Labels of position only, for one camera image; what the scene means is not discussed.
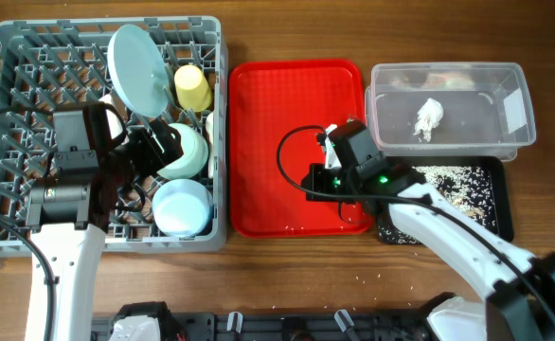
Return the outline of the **white napkin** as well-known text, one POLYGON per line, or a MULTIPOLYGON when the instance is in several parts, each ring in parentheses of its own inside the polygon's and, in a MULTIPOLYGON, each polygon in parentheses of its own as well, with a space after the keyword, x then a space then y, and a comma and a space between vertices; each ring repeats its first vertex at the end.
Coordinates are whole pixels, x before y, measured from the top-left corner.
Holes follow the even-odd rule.
POLYGON ((413 135, 422 134, 422 138, 426 142, 430 142, 432 131, 439 126, 443 113, 442 105, 435 99, 429 98, 417 112, 413 135))

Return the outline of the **light blue food bowl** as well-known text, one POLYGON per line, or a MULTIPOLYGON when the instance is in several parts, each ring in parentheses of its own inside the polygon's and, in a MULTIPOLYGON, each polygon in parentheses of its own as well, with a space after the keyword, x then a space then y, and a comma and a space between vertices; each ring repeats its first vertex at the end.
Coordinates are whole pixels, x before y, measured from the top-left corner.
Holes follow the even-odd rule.
POLYGON ((211 207, 210 191, 189 179, 170 180, 152 198, 154 222, 171 237, 188 238, 202 232, 210 220, 211 207))

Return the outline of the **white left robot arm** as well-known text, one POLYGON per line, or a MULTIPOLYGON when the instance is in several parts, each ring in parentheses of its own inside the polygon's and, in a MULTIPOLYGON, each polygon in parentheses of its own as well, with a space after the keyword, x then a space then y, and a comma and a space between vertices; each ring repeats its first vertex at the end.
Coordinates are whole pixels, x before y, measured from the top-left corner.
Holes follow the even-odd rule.
POLYGON ((116 108, 101 101, 52 112, 57 150, 51 177, 34 182, 26 226, 34 245, 28 340, 86 340, 110 215, 138 181, 181 157, 181 136, 157 118, 148 129, 110 132, 116 108))

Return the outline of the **light blue plate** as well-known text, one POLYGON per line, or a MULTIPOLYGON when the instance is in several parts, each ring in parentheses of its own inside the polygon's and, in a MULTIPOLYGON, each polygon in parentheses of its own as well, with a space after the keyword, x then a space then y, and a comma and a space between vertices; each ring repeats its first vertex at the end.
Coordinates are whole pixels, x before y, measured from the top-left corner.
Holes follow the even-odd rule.
POLYGON ((155 118, 168 107, 165 62, 146 30, 133 24, 121 26, 110 39, 107 62, 111 82, 128 109, 155 118))

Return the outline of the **white plastic fork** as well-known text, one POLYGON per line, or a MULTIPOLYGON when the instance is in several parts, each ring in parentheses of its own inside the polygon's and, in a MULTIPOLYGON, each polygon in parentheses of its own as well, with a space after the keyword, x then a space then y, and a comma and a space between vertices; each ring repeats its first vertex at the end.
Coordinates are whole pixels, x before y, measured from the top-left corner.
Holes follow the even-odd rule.
POLYGON ((206 142, 208 146, 207 176, 209 179, 214 177, 214 113, 210 112, 206 117, 205 123, 206 142))

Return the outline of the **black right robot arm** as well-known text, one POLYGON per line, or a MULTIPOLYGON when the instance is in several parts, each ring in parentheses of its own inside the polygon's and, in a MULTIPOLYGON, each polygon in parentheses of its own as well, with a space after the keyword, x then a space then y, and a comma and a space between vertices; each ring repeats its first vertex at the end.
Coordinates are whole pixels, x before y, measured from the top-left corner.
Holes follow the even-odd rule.
POLYGON ((359 120, 315 127, 325 154, 302 186, 311 201, 357 202, 383 210, 398 230, 431 249, 476 292, 432 308, 439 340, 555 340, 555 252, 539 258, 503 240, 450 204, 412 167, 383 156, 359 120))

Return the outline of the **yellow plastic cup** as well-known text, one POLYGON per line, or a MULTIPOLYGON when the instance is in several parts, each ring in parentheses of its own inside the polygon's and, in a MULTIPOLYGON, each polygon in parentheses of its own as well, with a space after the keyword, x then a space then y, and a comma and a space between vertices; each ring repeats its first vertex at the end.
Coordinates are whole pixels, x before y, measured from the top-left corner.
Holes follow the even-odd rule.
POLYGON ((196 65, 180 66, 174 74, 175 92, 183 109, 202 112, 209 108, 212 93, 202 69, 196 65))

